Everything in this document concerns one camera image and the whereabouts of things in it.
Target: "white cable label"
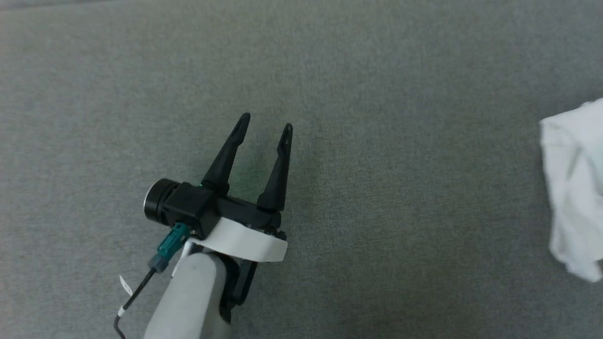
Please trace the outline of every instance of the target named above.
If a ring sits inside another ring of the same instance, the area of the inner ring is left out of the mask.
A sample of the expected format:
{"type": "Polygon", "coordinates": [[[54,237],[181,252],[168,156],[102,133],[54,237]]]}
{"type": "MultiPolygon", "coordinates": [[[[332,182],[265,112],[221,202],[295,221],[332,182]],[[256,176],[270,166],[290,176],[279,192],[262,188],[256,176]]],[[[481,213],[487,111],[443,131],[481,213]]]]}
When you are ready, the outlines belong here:
{"type": "Polygon", "coordinates": [[[125,280],[124,280],[124,278],[122,276],[119,276],[119,281],[121,281],[122,287],[124,288],[124,290],[126,292],[128,292],[128,294],[131,297],[134,292],[132,292],[132,289],[130,288],[130,286],[128,286],[128,283],[125,282],[125,280]]]}

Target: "cable connector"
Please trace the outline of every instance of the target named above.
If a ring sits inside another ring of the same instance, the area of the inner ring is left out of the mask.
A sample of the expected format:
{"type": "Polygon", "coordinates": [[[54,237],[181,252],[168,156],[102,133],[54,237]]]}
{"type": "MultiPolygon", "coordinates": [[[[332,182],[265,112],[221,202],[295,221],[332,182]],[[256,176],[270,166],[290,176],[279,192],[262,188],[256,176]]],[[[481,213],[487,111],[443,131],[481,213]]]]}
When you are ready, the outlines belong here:
{"type": "Polygon", "coordinates": [[[157,270],[158,273],[165,271],[169,261],[174,254],[182,248],[182,245],[191,236],[191,231],[188,226],[183,223],[176,223],[172,231],[165,237],[161,245],[157,248],[157,254],[149,260],[148,266],[150,269],[157,270]]]}

